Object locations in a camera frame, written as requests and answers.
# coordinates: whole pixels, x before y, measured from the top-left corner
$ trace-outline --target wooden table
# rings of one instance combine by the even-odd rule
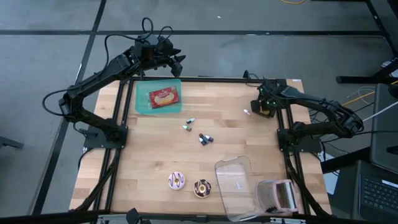
[[[250,111],[250,101],[258,96],[257,88],[243,83],[182,82],[181,113],[148,116],[134,108],[136,83],[127,121],[127,144],[121,153],[114,188],[113,212],[127,212],[135,207],[142,213],[225,215],[215,163],[236,156],[250,158],[256,180],[286,179],[283,155],[277,143],[276,116],[267,119],[243,112],[243,109]],[[287,84],[303,90],[300,80],[287,80]],[[101,89],[95,114],[112,117],[118,86],[119,83],[114,82]],[[120,111],[123,111],[126,89],[125,85]],[[310,122],[308,109],[292,105],[292,112],[295,121]],[[196,119],[191,132],[182,128],[189,118]],[[199,133],[210,135],[214,142],[202,146]],[[103,155],[104,149],[96,149],[83,158],[70,208],[79,206],[97,184]],[[319,160],[309,153],[300,155],[307,188],[330,213]],[[174,171],[182,172],[187,179],[181,190],[171,190],[167,185]],[[193,184],[198,179],[212,184],[209,197],[200,199],[194,195]],[[107,192],[106,185],[100,208],[104,208]]]

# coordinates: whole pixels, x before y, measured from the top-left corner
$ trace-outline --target gray floor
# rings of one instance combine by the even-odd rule
[[[397,20],[385,1],[373,1],[398,46]],[[91,30],[100,1],[3,0],[0,29]],[[375,30],[365,4],[311,2],[284,4],[278,0],[109,0],[99,30],[140,29],[144,16],[155,29],[170,25],[175,30]],[[103,67],[103,36],[97,36],[85,77]],[[187,55],[183,76],[241,77],[248,69],[269,78],[299,78],[307,93],[347,101],[361,85],[338,85],[338,75],[370,75],[392,57],[383,39],[353,37],[266,37],[242,35],[175,35],[176,48]],[[41,107],[42,97],[66,88],[76,77],[87,35],[0,35],[0,136],[25,143],[23,150],[0,150],[0,216],[29,212],[60,119]],[[109,40],[111,57],[132,42]],[[147,72],[170,75],[169,69]],[[48,100],[57,109],[57,96]],[[92,110],[96,95],[85,100]],[[349,107],[357,109],[362,101]],[[366,118],[372,107],[359,113]],[[344,139],[335,146],[355,151],[369,144],[369,136]],[[83,138],[68,129],[44,212],[68,210],[77,175]],[[328,153],[341,152],[327,148]]]

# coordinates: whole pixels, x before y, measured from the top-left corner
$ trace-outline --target keyboard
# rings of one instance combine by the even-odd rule
[[[361,177],[361,204],[393,215],[398,215],[398,187],[384,184],[382,180]]]

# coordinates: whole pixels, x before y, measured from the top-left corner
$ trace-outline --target red snack package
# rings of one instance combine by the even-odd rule
[[[178,91],[175,86],[156,90],[149,93],[150,103],[152,108],[160,108],[172,103],[178,103]]]

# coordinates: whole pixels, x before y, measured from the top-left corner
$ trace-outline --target teal tray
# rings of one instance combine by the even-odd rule
[[[152,108],[149,93],[175,86],[179,102],[160,108]],[[156,81],[138,81],[136,85],[136,111],[140,114],[179,113],[182,109],[181,80],[178,78]]]

